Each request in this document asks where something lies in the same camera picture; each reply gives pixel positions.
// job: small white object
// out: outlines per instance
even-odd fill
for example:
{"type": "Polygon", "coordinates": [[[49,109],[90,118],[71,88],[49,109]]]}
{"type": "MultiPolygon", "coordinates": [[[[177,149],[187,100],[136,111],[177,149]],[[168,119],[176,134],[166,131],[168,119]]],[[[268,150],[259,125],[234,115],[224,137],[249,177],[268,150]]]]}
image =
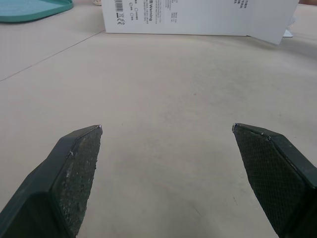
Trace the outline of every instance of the small white object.
{"type": "Polygon", "coordinates": [[[101,6],[101,0],[92,0],[94,5],[101,6]]]}

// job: barcode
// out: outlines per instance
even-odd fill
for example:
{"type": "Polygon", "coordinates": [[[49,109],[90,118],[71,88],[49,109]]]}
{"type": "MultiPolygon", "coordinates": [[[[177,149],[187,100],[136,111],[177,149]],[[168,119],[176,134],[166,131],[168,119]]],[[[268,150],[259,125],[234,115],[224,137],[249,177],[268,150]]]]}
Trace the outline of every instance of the barcode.
{"type": "Polygon", "coordinates": [[[123,11],[122,0],[114,0],[115,11],[123,11]]]}

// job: teal plastic lid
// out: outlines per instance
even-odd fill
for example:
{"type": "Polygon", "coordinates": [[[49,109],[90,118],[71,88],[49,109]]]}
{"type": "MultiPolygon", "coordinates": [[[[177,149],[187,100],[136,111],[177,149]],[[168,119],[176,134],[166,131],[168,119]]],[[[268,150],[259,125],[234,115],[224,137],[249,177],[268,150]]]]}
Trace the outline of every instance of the teal plastic lid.
{"type": "Polygon", "coordinates": [[[72,0],[0,0],[0,22],[23,22],[68,11],[72,0]]]}

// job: table surface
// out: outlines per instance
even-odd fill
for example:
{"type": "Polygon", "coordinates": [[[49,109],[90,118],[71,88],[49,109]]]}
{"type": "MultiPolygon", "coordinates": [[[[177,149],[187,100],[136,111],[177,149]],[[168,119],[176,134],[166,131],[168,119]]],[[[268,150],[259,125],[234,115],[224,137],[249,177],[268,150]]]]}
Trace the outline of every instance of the table surface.
{"type": "Polygon", "coordinates": [[[0,24],[0,209],[63,135],[104,134],[78,237],[276,238],[231,126],[287,136],[315,165],[317,8],[294,38],[106,34],[76,0],[0,24]]]}

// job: white cardboard box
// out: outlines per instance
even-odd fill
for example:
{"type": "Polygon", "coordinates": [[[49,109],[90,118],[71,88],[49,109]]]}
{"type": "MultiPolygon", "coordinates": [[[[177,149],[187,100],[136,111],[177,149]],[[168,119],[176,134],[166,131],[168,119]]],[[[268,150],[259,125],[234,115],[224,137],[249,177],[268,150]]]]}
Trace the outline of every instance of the white cardboard box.
{"type": "Polygon", "coordinates": [[[298,0],[103,0],[108,33],[252,36],[279,44],[298,0]]]}

